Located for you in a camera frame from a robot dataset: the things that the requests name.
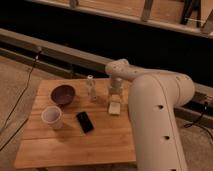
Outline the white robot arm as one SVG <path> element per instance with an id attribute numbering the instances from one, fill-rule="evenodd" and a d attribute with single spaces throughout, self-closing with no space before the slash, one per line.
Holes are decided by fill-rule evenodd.
<path id="1" fill-rule="evenodd" d="M 193 98 L 192 79 L 182 73 L 134 67 L 126 59 L 108 63 L 105 72 L 131 83 L 128 109 L 138 171 L 188 171 L 174 109 Z"/>

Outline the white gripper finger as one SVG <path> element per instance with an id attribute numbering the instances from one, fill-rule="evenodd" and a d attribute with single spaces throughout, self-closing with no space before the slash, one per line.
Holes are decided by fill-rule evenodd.
<path id="1" fill-rule="evenodd" d="M 110 98 L 110 101 L 121 103 L 121 97 L 120 97 L 120 95 L 112 95 L 111 98 Z"/>

